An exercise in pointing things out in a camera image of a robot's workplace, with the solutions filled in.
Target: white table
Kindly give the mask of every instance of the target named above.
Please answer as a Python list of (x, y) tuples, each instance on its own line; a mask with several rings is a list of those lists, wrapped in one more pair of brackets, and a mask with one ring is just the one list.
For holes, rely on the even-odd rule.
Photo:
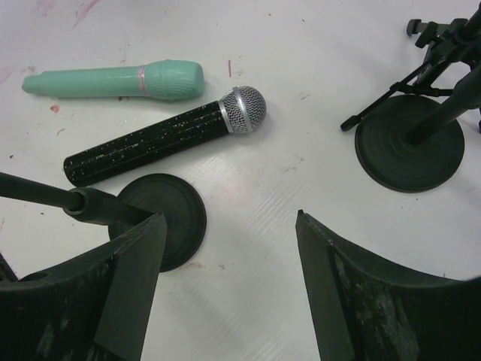
[[(268, 102), (268, 118), (251, 135), (97, 185), (117, 194), (142, 175), (174, 174), (194, 185), (207, 208), (207, 234), (190, 265), (159, 276), (143, 360), (319, 359), (294, 228), (301, 208), (402, 265), (455, 279), (481, 274), (479, 113), (460, 119), (466, 154), (455, 177), (422, 194), (371, 180), (356, 159), (354, 132), (339, 129), (422, 61), (424, 51), (405, 35), (409, 19), (469, 17), (476, 0), (0, 5), (3, 172), (69, 189), (67, 156), (219, 99), (232, 86), (254, 86)], [(58, 100), (20, 89), (35, 72), (166, 58), (202, 64), (201, 98)], [(466, 72), (455, 66), (439, 85)], [(0, 199), (0, 251), (19, 277), (107, 240), (105, 228), (60, 210)]]

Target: teal toy microphone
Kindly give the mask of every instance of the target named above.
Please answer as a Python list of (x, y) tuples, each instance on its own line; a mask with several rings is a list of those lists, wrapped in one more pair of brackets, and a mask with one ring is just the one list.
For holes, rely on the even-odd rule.
[(162, 60), (149, 65), (67, 71), (45, 71), (23, 81), (31, 94), (57, 98), (146, 96), (190, 99), (204, 92), (204, 72), (197, 62)]

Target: round black base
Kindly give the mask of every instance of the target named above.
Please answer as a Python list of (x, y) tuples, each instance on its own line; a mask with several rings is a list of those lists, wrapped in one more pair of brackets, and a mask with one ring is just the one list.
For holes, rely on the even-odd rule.
[(398, 192), (431, 190), (450, 179), (464, 155), (464, 136), (451, 122), (414, 146), (406, 134), (439, 103), (422, 96), (395, 96), (371, 111), (355, 133), (355, 151), (364, 170)]
[[(207, 226), (207, 215), (200, 195), (184, 180), (169, 174), (150, 174), (130, 183), (120, 192), (118, 199), (128, 205), (165, 215), (167, 238), (160, 272), (180, 267), (200, 247)], [(110, 225), (110, 239), (130, 228), (121, 223)]]

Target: silver mesh grille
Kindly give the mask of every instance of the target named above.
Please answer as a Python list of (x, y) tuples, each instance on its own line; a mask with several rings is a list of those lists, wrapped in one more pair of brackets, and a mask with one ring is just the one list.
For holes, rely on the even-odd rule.
[[(246, 115), (249, 117), (252, 128), (256, 130), (264, 121), (267, 113), (267, 105), (265, 104), (264, 97), (251, 86), (239, 86), (238, 92), (240, 93), (240, 98), (242, 99), (244, 109), (247, 113)], [(220, 101), (224, 104), (227, 120), (231, 124), (232, 131), (234, 133), (247, 133), (246, 119), (234, 91), (231, 90), (225, 94)]]

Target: microphone grille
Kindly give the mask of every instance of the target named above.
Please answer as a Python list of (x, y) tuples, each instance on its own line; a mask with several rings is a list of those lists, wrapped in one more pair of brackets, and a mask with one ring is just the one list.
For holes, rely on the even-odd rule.
[(267, 113), (264, 97), (251, 86), (235, 87), (219, 103), (225, 109), (224, 119), (233, 133), (253, 132)]

